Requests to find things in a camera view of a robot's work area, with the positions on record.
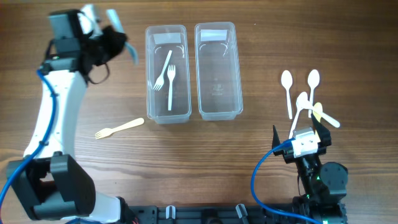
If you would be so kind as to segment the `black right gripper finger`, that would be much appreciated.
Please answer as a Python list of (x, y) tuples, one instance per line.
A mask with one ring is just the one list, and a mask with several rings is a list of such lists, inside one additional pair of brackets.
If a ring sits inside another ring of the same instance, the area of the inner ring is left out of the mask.
[(311, 115), (311, 119), (319, 139), (330, 140), (330, 131), (324, 127), (324, 125), (322, 125), (313, 114)]
[(273, 125), (272, 149), (276, 148), (277, 146), (280, 146), (280, 139), (276, 126)]

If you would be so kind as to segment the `light blue plastic fork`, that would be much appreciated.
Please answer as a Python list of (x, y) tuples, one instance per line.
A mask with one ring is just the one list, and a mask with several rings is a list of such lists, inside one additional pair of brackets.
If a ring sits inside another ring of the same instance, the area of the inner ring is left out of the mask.
[[(121, 24), (120, 18), (118, 16), (116, 10), (115, 9), (107, 9), (106, 15), (107, 15), (109, 21), (111, 22), (112, 26), (114, 27), (114, 29), (117, 32), (124, 34), (125, 31), (123, 29), (123, 26)], [(139, 64), (139, 56), (138, 56), (137, 50), (128, 41), (125, 41), (125, 46), (129, 52), (134, 64), (138, 65)]]

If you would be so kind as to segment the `white spoon crossing diagonal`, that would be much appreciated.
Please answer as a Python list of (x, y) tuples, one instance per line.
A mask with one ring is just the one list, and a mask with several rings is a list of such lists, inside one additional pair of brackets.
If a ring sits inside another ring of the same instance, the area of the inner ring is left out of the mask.
[(319, 109), (315, 108), (314, 106), (312, 106), (308, 100), (303, 100), (302, 101), (302, 106), (303, 106), (304, 109), (312, 110), (312, 111), (316, 112), (324, 120), (329, 122), (332, 126), (334, 126), (336, 128), (340, 127), (340, 122), (339, 121), (337, 121), (336, 119), (332, 118), (331, 116), (327, 115), (326, 113), (324, 113), (324, 112), (320, 111)]

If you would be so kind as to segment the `white spoon slanted handle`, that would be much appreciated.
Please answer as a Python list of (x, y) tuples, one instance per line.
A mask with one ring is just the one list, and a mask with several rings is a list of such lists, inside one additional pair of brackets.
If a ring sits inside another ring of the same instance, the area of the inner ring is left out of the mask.
[(289, 139), (293, 138), (294, 130), (295, 130), (296, 126), (297, 126), (297, 122), (298, 122), (298, 119), (299, 119), (300, 112), (303, 110), (303, 106), (302, 106), (302, 101), (303, 100), (308, 100), (308, 94), (306, 92), (301, 92), (301, 94), (299, 94), (299, 96), (296, 99), (295, 105), (296, 105), (297, 111), (296, 111), (296, 114), (294, 116), (292, 126), (290, 128)]

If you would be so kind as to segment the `white plastic fork long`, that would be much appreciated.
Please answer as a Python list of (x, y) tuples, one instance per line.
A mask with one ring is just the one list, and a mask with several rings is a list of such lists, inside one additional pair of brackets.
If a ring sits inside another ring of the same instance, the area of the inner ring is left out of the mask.
[(169, 98), (168, 98), (168, 110), (172, 110), (172, 92), (173, 92), (173, 81), (176, 75), (175, 65), (170, 64), (167, 70), (167, 77), (169, 79)]

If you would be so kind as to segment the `yellow plastic fork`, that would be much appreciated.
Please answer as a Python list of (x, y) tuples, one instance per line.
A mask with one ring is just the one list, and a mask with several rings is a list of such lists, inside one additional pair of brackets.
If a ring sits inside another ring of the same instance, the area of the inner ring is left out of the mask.
[(115, 127), (115, 128), (104, 128), (104, 129), (98, 131), (95, 134), (95, 139), (106, 138), (106, 137), (108, 137), (108, 136), (110, 136), (110, 135), (112, 135), (112, 134), (114, 134), (114, 133), (116, 133), (118, 131), (122, 131), (122, 130), (129, 129), (129, 128), (134, 128), (134, 127), (140, 126), (142, 124), (144, 124), (144, 119), (143, 118), (137, 118), (137, 119), (134, 119), (134, 120), (132, 120), (130, 122), (127, 122), (127, 123), (122, 124), (122, 125), (120, 125), (118, 127)]

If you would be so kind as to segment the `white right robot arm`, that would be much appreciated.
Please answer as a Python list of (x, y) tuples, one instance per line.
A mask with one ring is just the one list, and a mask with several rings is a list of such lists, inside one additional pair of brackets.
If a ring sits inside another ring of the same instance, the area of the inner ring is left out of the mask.
[(337, 163), (321, 163), (320, 156), (331, 146), (330, 131), (311, 115), (313, 127), (297, 131), (290, 144), (279, 141), (273, 129), (272, 149), (275, 156), (283, 156), (287, 164), (297, 167), (297, 180), (305, 193), (294, 197), (292, 211), (322, 223), (347, 223), (345, 204), (348, 169)]

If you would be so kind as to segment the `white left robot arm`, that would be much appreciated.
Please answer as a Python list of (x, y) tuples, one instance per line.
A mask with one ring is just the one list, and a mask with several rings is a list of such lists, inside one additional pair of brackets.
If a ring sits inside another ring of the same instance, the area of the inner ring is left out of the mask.
[(32, 220), (85, 223), (140, 223), (138, 209), (121, 197), (95, 190), (74, 158), (78, 110), (93, 66), (106, 65), (123, 51), (126, 34), (105, 27), (84, 33), (80, 25), (55, 28), (37, 74), (43, 95), (34, 135), (19, 161), (7, 166), (5, 187), (13, 189)]

